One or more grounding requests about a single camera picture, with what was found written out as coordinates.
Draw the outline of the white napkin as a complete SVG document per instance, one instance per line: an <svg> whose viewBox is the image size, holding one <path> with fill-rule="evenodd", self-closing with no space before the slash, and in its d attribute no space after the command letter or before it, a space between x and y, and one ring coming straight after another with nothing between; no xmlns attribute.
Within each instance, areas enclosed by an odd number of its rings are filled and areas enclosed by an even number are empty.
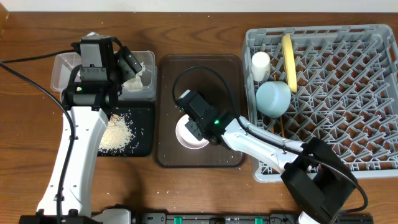
<svg viewBox="0 0 398 224"><path fill-rule="evenodd" d="M142 70L138 72L134 78L126 81L123 84L124 91L134 92L134 91L141 91L143 89L141 76L143 72L146 70L146 66L144 65L143 62L141 62L140 65L142 66Z"/></svg>

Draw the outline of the pink bowl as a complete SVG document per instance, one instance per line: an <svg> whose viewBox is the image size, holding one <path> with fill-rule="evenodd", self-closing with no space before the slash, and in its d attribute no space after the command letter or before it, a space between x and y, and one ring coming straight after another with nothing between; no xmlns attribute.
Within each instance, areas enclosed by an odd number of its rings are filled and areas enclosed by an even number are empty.
<svg viewBox="0 0 398 224"><path fill-rule="evenodd" d="M175 134L181 145L188 149L201 149L209 144L206 139L199 141L186 127L189 116L185 114L177 122Z"/></svg>

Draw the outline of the light blue bowl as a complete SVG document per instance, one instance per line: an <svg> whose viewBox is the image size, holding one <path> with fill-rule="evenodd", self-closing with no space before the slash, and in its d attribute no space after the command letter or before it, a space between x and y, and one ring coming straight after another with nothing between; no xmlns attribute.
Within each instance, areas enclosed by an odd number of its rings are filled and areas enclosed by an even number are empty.
<svg viewBox="0 0 398 224"><path fill-rule="evenodd" d="M287 111L290 100L290 88L282 81L264 82L256 92L257 110L270 118L282 116Z"/></svg>

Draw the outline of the wooden chopstick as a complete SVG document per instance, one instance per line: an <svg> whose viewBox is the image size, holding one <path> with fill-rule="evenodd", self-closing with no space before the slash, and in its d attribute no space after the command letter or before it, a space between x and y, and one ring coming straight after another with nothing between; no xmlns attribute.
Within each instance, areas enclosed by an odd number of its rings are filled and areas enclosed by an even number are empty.
<svg viewBox="0 0 398 224"><path fill-rule="evenodd" d="M274 125L275 125L275 119L272 119L270 121L271 133L274 133Z"/></svg>
<svg viewBox="0 0 398 224"><path fill-rule="evenodd" d="M285 138L284 123L283 123L282 116L279 117L279 121L280 121L281 135L282 135L283 138Z"/></svg>

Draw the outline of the white cup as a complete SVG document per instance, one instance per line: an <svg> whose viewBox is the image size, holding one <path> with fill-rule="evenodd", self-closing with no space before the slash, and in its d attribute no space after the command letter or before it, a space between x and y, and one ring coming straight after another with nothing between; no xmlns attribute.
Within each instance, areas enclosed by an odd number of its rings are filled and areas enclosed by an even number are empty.
<svg viewBox="0 0 398 224"><path fill-rule="evenodd" d="M266 52L256 52L252 56L251 62L253 80L256 82L263 81L265 75L271 72L270 56Z"/></svg>

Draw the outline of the yellow plate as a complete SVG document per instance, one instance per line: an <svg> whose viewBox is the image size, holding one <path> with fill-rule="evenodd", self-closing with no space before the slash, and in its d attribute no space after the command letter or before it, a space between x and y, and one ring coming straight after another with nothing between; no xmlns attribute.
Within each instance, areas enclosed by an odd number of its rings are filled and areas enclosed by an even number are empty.
<svg viewBox="0 0 398 224"><path fill-rule="evenodd" d="M297 92L297 75L294 58L294 50L290 34L282 37L282 56L284 58L284 70L286 72L286 81L292 93Z"/></svg>

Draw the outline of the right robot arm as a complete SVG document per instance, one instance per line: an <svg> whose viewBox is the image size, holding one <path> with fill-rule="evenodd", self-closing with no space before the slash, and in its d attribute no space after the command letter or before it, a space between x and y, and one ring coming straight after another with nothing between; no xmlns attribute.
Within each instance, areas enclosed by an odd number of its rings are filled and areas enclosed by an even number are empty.
<svg viewBox="0 0 398 224"><path fill-rule="evenodd" d="M300 223L332 223L358 181L331 147L318 138L284 139L260 129L245 117L214 107L184 111L201 137L243 152L280 173L301 207Z"/></svg>

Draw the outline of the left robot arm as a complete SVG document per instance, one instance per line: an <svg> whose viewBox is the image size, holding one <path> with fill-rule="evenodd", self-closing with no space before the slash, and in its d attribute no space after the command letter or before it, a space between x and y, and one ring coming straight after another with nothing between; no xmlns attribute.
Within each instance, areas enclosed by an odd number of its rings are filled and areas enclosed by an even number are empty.
<svg viewBox="0 0 398 224"><path fill-rule="evenodd" d="M122 84L142 70L127 47L117 53L93 44L80 46L76 66L62 93L63 133L52 176L35 215L20 223L132 223L130 209L91 212L91 189L98 148L118 103Z"/></svg>

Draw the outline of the grey dishwasher rack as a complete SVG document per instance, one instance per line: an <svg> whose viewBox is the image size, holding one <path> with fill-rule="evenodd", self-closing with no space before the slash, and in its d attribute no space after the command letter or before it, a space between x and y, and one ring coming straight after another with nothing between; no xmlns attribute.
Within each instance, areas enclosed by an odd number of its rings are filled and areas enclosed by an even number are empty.
<svg viewBox="0 0 398 224"><path fill-rule="evenodd" d="M285 136L320 138L358 179L397 176L397 42L385 24L251 29L243 42L249 120L271 131L257 110L251 58L266 52L266 81L284 81L282 37L290 34L297 92L282 116Z"/></svg>

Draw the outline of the clear plastic bin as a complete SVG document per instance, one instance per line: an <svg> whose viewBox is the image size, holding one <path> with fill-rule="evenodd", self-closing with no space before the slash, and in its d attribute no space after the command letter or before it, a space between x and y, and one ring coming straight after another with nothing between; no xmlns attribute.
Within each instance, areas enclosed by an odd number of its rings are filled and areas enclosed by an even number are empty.
<svg viewBox="0 0 398 224"><path fill-rule="evenodd" d="M141 76L143 89L141 91L122 91L119 101L154 101L156 97L157 67L155 66L155 55L151 51L132 51L133 55L146 66ZM81 64L81 57L77 53L64 53L55 57L51 89L59 92L62 99L62 92L67 87L70 73L74 67Z"/></svg>

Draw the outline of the brown serving tray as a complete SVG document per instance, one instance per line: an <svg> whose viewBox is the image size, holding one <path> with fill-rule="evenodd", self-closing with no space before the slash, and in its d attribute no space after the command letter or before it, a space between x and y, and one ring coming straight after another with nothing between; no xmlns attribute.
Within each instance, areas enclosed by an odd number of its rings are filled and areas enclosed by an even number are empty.
<svg viewBox="0 0 398 224"><path fill-rule="evenodd" d="M175 128L184 115L174 103L185 90L197 90L219 110L232 108L234 96L241 115L247 115L242 62L235 55L167 55L158 67L154 159L163 168L235 168L247 156L207 144L189 149L179 143Z"/></svg>

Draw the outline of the pile of rice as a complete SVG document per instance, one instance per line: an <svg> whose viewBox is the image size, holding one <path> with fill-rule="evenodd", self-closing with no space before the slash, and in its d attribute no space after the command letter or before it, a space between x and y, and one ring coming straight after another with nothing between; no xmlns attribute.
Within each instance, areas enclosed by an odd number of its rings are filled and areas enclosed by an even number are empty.
<svg viewBox="0 0 398 224"><path fill-rule="evenodd" d="M99 156L135 156L143 146L142 129L132 120L132 113L113 114L101 139Z"/></svg>

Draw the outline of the black plastic bin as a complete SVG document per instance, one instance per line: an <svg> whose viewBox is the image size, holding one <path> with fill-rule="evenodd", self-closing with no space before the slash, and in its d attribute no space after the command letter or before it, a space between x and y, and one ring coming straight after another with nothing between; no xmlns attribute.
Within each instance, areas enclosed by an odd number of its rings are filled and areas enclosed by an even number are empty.
<svg viewBox="0 0 398 224"><path fill-rule="evenodd" d="M111 110L113 114L132 113L132 120L137 123L137 127L142 129L143 146L138 151L138 155L125 157L145 157L151 153L154 138L155 108L150 101L131 101L123 102L118 107Z"/></svg>

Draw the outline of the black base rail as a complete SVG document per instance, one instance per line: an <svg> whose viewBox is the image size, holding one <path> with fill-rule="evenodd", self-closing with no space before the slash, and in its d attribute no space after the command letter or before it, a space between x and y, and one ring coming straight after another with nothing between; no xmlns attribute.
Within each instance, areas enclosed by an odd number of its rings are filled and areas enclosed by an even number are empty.
<svg viewBox="0 0 398 224"><path fill-rule="evenodd" d="M276 213L270 215L215 215L215 214L166 214L145 213L133 219L139 224L299 224L313 223L293 213Z"/></svg>

